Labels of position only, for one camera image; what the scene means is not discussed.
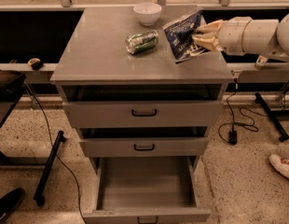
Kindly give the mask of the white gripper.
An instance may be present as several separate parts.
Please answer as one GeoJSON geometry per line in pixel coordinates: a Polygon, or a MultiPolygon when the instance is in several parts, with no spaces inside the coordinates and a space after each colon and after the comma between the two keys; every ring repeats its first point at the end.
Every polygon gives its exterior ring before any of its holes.
{"type": "Polygon", "coordinates": [[[212,21],[197,29],[202,35],[192,35],[192,38],[197,45],[209,51],[224,51],[227,55],[242,56],[243,35],[251,20],[251,17],[234,17],[225,22],[212,21]]]}

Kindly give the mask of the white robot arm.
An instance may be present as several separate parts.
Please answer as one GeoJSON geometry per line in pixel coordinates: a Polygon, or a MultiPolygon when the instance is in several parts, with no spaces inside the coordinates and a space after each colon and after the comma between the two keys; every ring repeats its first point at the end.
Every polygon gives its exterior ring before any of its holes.
{"type": "Polygon", "coordinates": [[[194,42],[210,51],[227,55],[256,54],[261,57],[289,62],[289,13],[281,20],[255,20],[234,17],[217,20],[198,28],[194,42]]]}

